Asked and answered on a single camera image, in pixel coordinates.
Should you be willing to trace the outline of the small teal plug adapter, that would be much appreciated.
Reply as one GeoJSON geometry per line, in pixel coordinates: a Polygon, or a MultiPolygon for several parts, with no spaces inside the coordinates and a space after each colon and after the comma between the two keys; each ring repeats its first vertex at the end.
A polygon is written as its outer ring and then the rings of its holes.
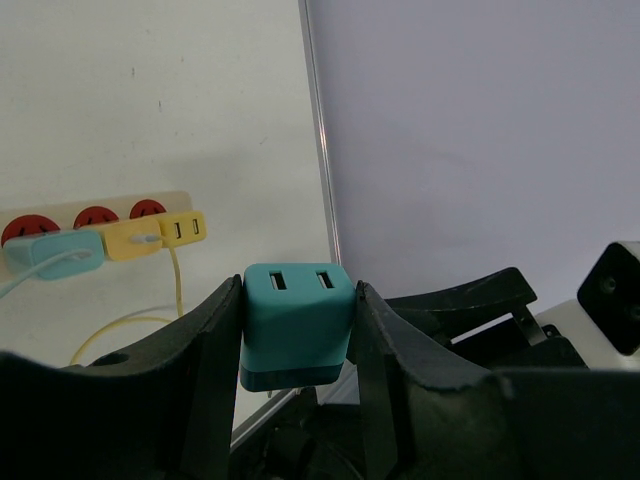
{"type": "Polygon", "coordinates": [[[250,392],[335,382],[346,360],[356,290],[333,263],[259,263],[244,272],[240,381],[250,392]]]}

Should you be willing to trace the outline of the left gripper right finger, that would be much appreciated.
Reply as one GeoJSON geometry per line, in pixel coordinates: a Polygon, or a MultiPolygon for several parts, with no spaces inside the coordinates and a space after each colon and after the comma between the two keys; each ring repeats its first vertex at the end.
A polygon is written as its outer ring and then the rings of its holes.
{"type": "Polygon", "coordinates": [[[369,477],[638,477],[637,373],[485,369],[410,325],[365,282],[354,327],[369,477]]]}

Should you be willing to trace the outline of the small yellow plug adapter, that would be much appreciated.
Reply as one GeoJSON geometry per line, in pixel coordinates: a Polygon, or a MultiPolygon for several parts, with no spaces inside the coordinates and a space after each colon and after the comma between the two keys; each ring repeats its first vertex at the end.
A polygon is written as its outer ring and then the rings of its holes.
{"type": "Polygon", "coordinates": [[[167,248],[196,243],[207,237],[206,221],[201,211],[161,213],[155,218],[160,227],[164,246],[167,248]]]}

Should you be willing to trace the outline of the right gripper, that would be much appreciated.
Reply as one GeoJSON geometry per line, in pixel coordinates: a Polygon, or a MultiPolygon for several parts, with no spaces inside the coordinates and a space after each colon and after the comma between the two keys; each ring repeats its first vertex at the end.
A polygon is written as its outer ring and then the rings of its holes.
{"type": "Polygon", "coordinates": [[[587,369],[567,338],[543,334],[538,342],[538,324],[528,309],[536,299],[520,270],[508,267],[448,289],[392,298],[387,304],[456,355],[490,370],[587,369]],[[512,319],[486,327],[504,315],[512,319]]]}

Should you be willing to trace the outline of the teal charger with cable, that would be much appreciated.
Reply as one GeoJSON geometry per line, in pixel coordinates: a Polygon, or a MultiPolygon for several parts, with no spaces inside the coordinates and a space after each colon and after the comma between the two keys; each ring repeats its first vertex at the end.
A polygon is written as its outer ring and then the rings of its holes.
{"type": "Polygon", "coordinates": [[[9,239],[2,248],[12,274],[26,272],[60,254],[62,260],[37,273],[42,280],[59,280],[101,267],[105,253],[101,236],[93,230],[69,230],[9,239]]]}

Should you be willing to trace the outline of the yellow charger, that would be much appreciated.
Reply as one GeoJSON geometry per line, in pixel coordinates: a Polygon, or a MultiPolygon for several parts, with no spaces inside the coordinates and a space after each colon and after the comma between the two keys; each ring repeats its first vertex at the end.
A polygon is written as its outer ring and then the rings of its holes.
{"type": "Polygon", "coordinates": [[[160,225],[151,216],[108,224],[101,236],[107,257],[117,262],[148,256],[163,248],[160,225]]]}

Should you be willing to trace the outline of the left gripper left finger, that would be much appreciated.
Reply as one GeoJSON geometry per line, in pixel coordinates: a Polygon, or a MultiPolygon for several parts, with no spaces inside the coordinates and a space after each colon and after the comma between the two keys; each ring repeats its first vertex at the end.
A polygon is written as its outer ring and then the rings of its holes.
{"type": "Polygon", "coordinates": [[[5,479],[224,479],[243,290],[199,306],[86,367],[1,356],[5,479]]]}

